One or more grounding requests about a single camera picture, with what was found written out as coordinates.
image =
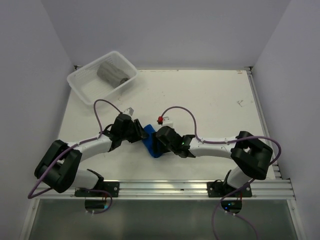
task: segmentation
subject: scuff mark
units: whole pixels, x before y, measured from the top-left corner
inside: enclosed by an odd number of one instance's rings
[[[243,106],[241,105],[242,102],[243,102],[243,100],[236,101],[236,103],[239,104],[240,107],[243,107]]]

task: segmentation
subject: white work surface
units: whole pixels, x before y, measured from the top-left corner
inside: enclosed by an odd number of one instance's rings
[[[207,138],[236,136],[239,131],[263,135],[246,71],[236,70],[140,70],[134,86],[110,99],[121,111],[134,109],[133,119],[142,127],[152,124],[171,106],[188,108],[197,120],[198,135]],[[112,124],[118,114],[112,106],[97,104],[102,127]],[[166,116],[174,121],[181,136],[194,134],[191,116],[171,109]],[[99,132],[92,107],[71,91],[59,139],[77,142]],[[115,150],[96,155],[80,164],[110,180],[214,180],[224,179],[236,167],[231,159],[203,156],[180,158],[166,153],[153,158],[141,141],[122,142]],[[275,179],[272,167],[268,179]]]

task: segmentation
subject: cable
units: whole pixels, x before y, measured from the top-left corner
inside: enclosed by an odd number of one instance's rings
[[[86,140],[82,140],[79,142],[79,144],[74,144],[70,147],[68,147],[66,150],[64,150],[62,153],[60,153],[54,160],[53,162],[48,166],[48,168],[44,171],[44,173],[41,175],[41,177],[38,179],[38,181],[35,183],[34,187],[31,189],[31,191],[29,192],[28,194],[28,199],[33,199],[37,196],[40,196],[41,194],[44,194],[50,190],[52,190],[52,187],[49,187],[41,192],[38,192],[36,194],[34,194],[35,190],[39,187],[40,183],[44,180],[44,178],[47,176],[48,172],[53,168],[53,166],[57,163],[57,161],[59,159],[61,159],[66,153],[68,153],[69,151],[71,151],[72,149],[80,146],[81,144],[85,144],[85,143],[89,143],[91,141],[95,141],[97,139],[99,139],[102,134],[103,134],[103,129],[102,129],[102,125],[101,125],[101,122],[100,122],[100,119],[99,119],[99,116],[98,116],[98,113],[97,113],[97,109],[96,109],[96,104],[97,102],[105,102],[105,103],[108,103],[110,104],[112,107],[114,107],[119,113],[122,113],[115,105],[113,105],[111,102],[107,101],[107,100],[104,100],[104,99],[97,99],[94,104],[93,104],[93,111],[94,111],[94,115],[96,117],[96,120],[99,124],[99,128],[100,128],[100,132],[99,132],[99,136],[98,137],[92,137],[92,138],[89,138],[89,139],[86,139]],[[110,195],[110,193],[108,193],[107,191],[103,191],[103,190],[95,190],[93,191],[93,189],[90,189],[91,192],[96,192],[96,191],[100,191],[102,193],[105,193],[107,194],[109,197],[110,197],[110,205],[107,209],[103,210],[103,211],[100,211],[100,212],[97,212],[97,213],[104,213],[106,210],[108,210],[111,206],[111,203],[112,203],[112,197]]]
[[[101,211],[94,211],[94,210],[92,210],[91,212],[88,211],[89,213],[91,213],[91,214],[102,214],[102,213],[104,213],[104,212],[106,212],[106,211],[108,211],[110,209],[113,200],[112,200],[112,196],[111,196],[111,194],[109,192],[104,191],[104,190],[87,189],[87,188],[81,188],[81,189],[85,190],[85,191],[88,191],[88,192],[93,192],[93,193],[103,193],[103,194],[107,195],[110,198],[110,204],[109,204],[108,207],[104,208]]]
[[[189,109],[187,109],[187,108],[185,108],[185,107],[183,107],[183,106],[171,106],[171,107],[168,107],[166,110],[164,110],[164,112],[162,113],[161,117],[163,118],[163,116],[166,114],[166,112],[168,112],[170,109],[182,109],[182,110],[187,111],[187,112],[191,115],[191,117],[192,117],[192,119],[193,119],[193,124],[194,124],[194,135],[195,135],[195,138],[196,138],[198,141],[202,142],[202,143],[205,143],[205,144],[233,144],[233,143],[237,143],[237,142],[241,142],[241,141],[246,141],[246,140],[252,140],[252,139],[266,139],[266,140],[269,140],[269,141],[273,142],[273,143],[278,147],[278,153],[277,153],[277,155],[275,156],[275,158],[270,162],[269,165],[272,165],[275,161],[277,161],[278,158],[280,157],[281,153],[282,153],[282,148],[281,148],[279,142],[277,142],[276,140],[274,140],[274,139],[272,139],[272,138],[270,138],[270,137],[267,137],[267,136],[248,136],[248,137],[243,137],[243,138],[239,138],[239,139],[230,140],[230,141],[228,141],[228,142],[202,140],[202,139],[199,138],[198,133],[197,133],[197,121],[196,121],[196,118],[195,118],[195,116],[193,115],[193,113],[192,113]],[[255,180],[255,179],[251,179],[249,182],[245,183],[243,186],[239,187],[238,189],[236,189],[236,190],[228,193],[228,194],[225,195],[224,197],[222,197],[222,198],[219,200],[219,203],[218,203],[218,204],[216,205],[216,207],[214,208],[213,213],[212,213],[212,216],[211,216],[211,225],[212,225],[213,234],[214,234],[214,236],[215,236],[215,238],[216,238],[217,240],[219,240],[220,238],[219,238],[219,236],[218,236],[218,234],[217,234],[217,231],[216,231],[216,229],[215,229],[215,215],[216,215],[217,209],[218,209],[219,206],[221,205],[221,202],[222,202],[225,198],[227,198],[227,197],[229,197],[229,196],[231,196],[231,195],[233,195],[233,194],[236,194],[236,193],[242,191],[243,189],[247,188],[254,180]],[[247,223],[253,228],[256,238],[257,238],[257,239],[260,239],[257,230],[255,229],[254,225],[253,225],[250,221],[248,221],[247,219],[245,219],[243,216],[240,216],[240,215],[236,215],[236,216],[237,216],[238,218],[244,220],[245,222],[247,222]]]

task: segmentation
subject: plastic container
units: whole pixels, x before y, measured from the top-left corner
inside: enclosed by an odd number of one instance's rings
[[[113,88],[110,84],[97,76],[97,70],[101,63],[108,61],[123,70],[130,78],[120,86]],[[81,67],[71,73],[66,80],[72,90],[79,98],[89,106],[92,106],[97,99],[107,99],[114,95],[121,94],[124,90],[130,88],[133,80],[136,79],[138,70],[123,55],[117,51],[94,60],[93,62]]]

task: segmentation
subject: blue fabric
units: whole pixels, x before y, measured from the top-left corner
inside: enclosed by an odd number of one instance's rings
[[[145,145],[146,149],[148,149],[148,152],[150,153],[150,155],[154,158],[159,158],[162,153],[154,153],[153,149],[152,149],[152,137],[151,134],[155,133],[156,130],[152,127],[151,124],[147,125],[144,127],[144,131],[146,133],[149,134],[148,138],[142,139],[143,144]]]

